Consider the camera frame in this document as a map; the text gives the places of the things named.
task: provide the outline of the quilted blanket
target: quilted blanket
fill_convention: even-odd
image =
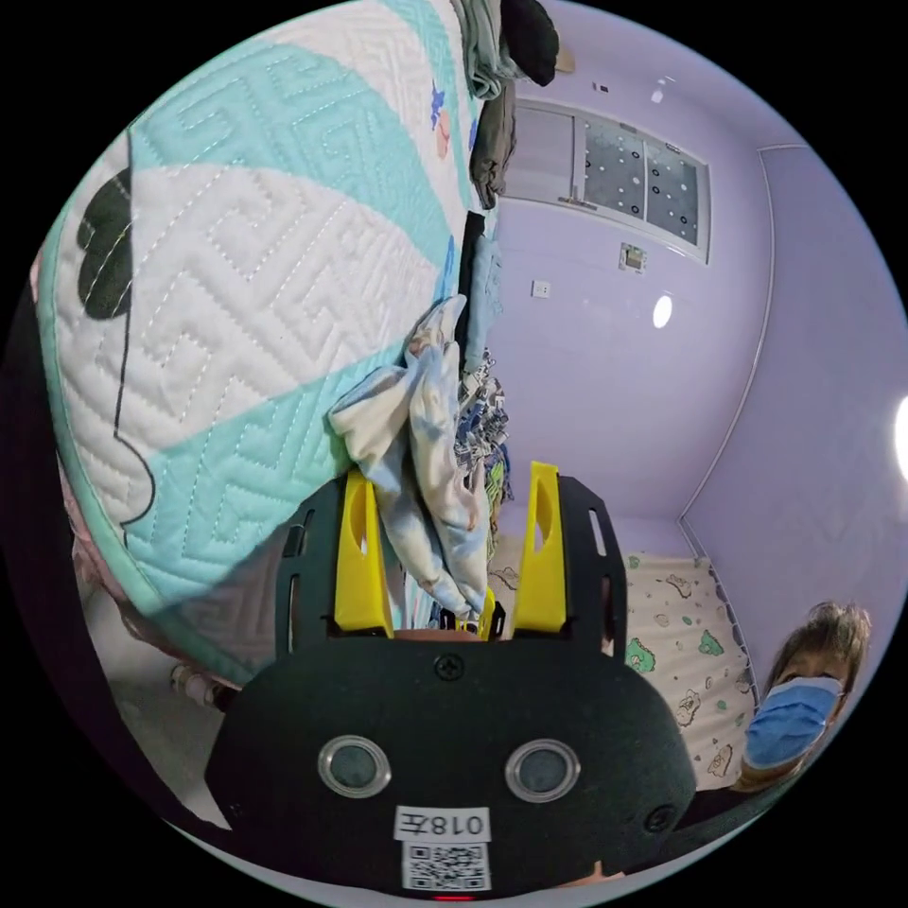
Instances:
[[[242,610],[198,603],[349,467],[328,411],[455,291],[480,107],[448,0],[321,10],[153,103],[44,244],[45,371],[92,540],[237,683],[270,647],[226,645]]]

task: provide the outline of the window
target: window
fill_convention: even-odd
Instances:
[[[707,261],[707,167],[604,117],[521,100],[504,195],[570,206]]]

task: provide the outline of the label sticker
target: label sticker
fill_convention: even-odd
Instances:
[[[419,892],[488,892],[489,852],[476,844],[426,842],[402,845],[403,887]]]
[[[487,807],[398,807],[394,838],[418,845],[464,845],[492,841]]]

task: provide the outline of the qr code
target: qr code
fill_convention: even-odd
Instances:
[[[404,843],[404,888],[424,892],[479,892],[492,888],[485,843]]]

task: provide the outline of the hair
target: hair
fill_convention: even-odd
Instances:
[[[807,621],[792,631],[773,662],[769,675],[771,688],[785,671],[785,666],[798,653],[831,653],[848,666],[844,694],[854,689],[858,672],[864,664],[870,640],[870,616],[854,602],[839,605],[821,602],[811,609]]]

